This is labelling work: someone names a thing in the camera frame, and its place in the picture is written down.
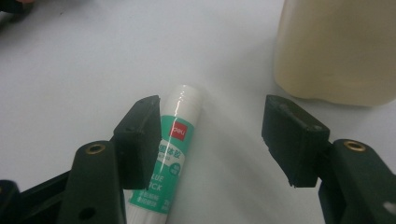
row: red logo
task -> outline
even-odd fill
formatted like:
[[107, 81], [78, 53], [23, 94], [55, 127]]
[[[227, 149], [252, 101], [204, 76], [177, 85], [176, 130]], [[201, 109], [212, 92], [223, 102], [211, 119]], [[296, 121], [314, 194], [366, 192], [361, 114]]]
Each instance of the red logo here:
[[172, 125], [169, 136], [177, 138], [180, 141], [183, 141], [184, 137], [186, 136], [186, 132], [187, 132], [187, 126], [180, 122], [175, 121], [174, 124]]

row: brass screw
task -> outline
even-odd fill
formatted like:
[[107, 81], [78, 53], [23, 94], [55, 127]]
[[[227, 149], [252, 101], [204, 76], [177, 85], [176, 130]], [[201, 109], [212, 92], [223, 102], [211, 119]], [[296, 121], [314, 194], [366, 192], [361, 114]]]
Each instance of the brass screw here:
[[105, 149], [106, 149], [105, 145], [95, 144], [95, 145], [91, 145], [91, 146], [87, 147], [87, 149], [85, 149], [85, 153], [94, 155], [94, 154], [101, 153]]
[[357, 151], [357, 152], [363, 152], [366, 150], [366, 147], [362, 143], [350, 141], [350, 140], [345, 141], [344, 146], [350, 150]]

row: green glue stick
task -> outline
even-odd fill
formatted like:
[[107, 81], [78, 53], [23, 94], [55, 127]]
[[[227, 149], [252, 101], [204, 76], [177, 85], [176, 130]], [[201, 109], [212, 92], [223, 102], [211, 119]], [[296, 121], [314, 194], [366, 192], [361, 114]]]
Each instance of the green glue stick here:
[[154, 172], [147, 190], [133, 191], [128, 224], [165, 224], [201, 105], [200, 93], [190, 86], [177, 86], [170, 94], [162, 110], [163, 139]]

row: cream-colored bottle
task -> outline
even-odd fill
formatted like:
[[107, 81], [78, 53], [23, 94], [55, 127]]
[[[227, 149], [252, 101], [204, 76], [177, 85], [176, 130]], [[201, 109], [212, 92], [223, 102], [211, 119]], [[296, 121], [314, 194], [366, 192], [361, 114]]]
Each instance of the cream-colored bottle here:
[[395, 0], [286, 0], [275, 78], [289, 94], [345, 105], [396, 98]]

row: cylindrical object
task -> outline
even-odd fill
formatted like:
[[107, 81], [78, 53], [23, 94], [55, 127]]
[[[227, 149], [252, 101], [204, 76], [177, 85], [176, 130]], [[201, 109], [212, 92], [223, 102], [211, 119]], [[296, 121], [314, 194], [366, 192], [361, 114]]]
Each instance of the cylindrical object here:
[[396, 98], [396, 1], [286, 0], [275, 78], [289, 94], [346, 105]]
[[129, 224], [164, 224], [201, 110], [200, 93], [178, 86], [162, 110], [162, 137], [147, 190], [134, 190], [126, 209]]

